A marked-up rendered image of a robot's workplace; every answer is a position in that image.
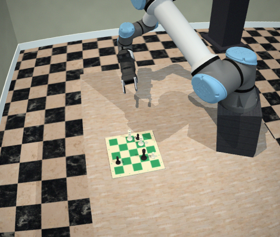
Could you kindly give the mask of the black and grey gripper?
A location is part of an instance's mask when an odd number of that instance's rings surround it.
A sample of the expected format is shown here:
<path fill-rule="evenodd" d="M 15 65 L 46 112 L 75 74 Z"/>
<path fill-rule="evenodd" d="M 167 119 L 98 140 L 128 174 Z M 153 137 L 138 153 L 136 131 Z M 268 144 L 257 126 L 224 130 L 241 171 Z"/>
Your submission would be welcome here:
<path fill-rule="evenodd" d="M 135 61 L 134 61 L 134 55 L 131 50 L 123 49 L 123 46 L 121 47 L 122 50 L 118 51 L 118 58 L 120 61 L 120 69 L 121 69 L 121 83 L 123 87 L 124 94 L 126 93 L 125 85 L 128 84 L 135 84 L 135 90 L 137 91 L 137 83 L 138 78 L 136 75 L 136 68 L 135 68 Z"/>

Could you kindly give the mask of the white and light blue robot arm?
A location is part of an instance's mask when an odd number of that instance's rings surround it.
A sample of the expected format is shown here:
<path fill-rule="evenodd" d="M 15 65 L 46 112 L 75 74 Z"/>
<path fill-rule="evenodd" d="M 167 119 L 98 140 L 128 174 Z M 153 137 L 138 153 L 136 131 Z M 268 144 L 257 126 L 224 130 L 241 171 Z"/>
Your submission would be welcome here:
<path fill-rule="evenodd" d="M 209 51 L 173 1 L 131 0 L 136 9 L 144 9 L 146 13 L 135 23 L 120 25 L 118 51 L 122 46 L 133 51 L 133 39 L 153 31 L 159 22 L 190 64 L 193 90 L 203 101 L 211 104 L 221 101 L 235 113 L 252 111 L 257 105 L 256 54 L 248 48 L 231 47 L 221 60 Z"/>

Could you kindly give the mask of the green and cream chessboard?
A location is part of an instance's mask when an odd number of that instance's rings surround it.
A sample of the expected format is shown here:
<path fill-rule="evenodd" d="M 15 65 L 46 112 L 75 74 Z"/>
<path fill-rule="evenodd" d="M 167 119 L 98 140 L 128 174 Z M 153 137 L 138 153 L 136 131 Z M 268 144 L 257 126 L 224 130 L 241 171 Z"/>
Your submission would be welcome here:
<path fill-rule="evenodd" d="M 136 140 L 137 134 L 142 136 L 143 146 Z M 132 141 L 128 141 L 129 134 L 105 138 L 112 178 L 121 178 L 165 169 L 153 131 L 131 133 Z M 146 149 L 146 160 L 141 160 L 142 149 Z M 155 158 L 151 158 L 154 152 Z M 121 163 L 117 165 L 116 157 Z"/>

